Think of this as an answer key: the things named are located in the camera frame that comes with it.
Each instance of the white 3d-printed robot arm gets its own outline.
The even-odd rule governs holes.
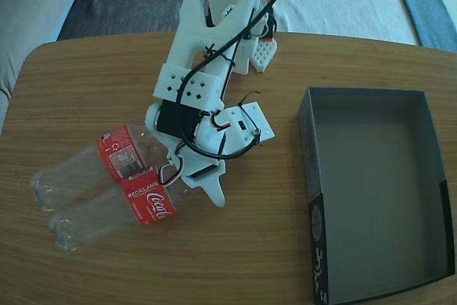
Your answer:
[[[207,1],[213,26],[209,26],[206,20]],[[167,118],[162,111],[165,111],[165,106],[168,111],[176,105],[189,109],[189,114],[195,110],[203,114],[189,138],[193,138],[200,149],[213,154],[232,154],[243,149],[259,131],[260,141],[274,137],[257,103],[224,109],[222,101],[232,68],[237,73],[247,74],[251,62],[258,71],[264,71],[276,53],[277,45],[273,39],[259,40],[266,31],[268,14],[252,28],[249,37],[228,48],[204,71],[197,72],[187,83],[181,103],[176,104],[178,90],[191,71],[196,55],[202,51],[210,54],[221,48],[243,30],[266,3],[267,0],[184,0],[174,42],[154,90],[154,96],[164,102],[151,105],[146,114],[148,129],[167,147],[170,164],[180,171],[183,181],[191,188],[202,187],[217,206],[225,205],[219,183],[220,175],[226,172],[225,161],[180,146],[182,139],[178,134],[173,134],[172,129],[162,129],[164,122],[168,122],[167,128],[173,126],[173,118]]]

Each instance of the robotic arm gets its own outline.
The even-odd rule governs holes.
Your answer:
[[[231,72],[263,72],[277,50],[273,39],[275,0],[184,0],[180,23],[154,96],[163,99],[146,113],[146,126],[169,150],[168,159],[191,188],[200,186],[217,206],[225,205],[219,177],[226,159],[274,137],[257,103],[225,109]],[[206,59],[195,68],[196,55]]]

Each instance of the coca-cola bottle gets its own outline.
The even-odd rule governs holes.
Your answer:
[[[43,211],[60,209],[92,189],[166,161],[166,149],[144,124],[125,125],[102,136],[67,161],[46,167],[31,179]]]
[[[162,169],[140,171],[98,196],[57,213],[49,222],[56,245],[75,251],[127,224],[149,225],[174,214],[190,192],[175,168]]]

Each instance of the coca-cola logo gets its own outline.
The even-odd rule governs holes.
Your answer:
[[[150,205],[152,205],[152,211],[156,214],[157,219],[163,219],[173,212],[170,212],[165,207],[165,197],[159,193],[150,193],[146,196]]]

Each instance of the couch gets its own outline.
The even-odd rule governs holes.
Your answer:
[[[74,0],[0,0],[0,131],[26,57],[57,40]]]

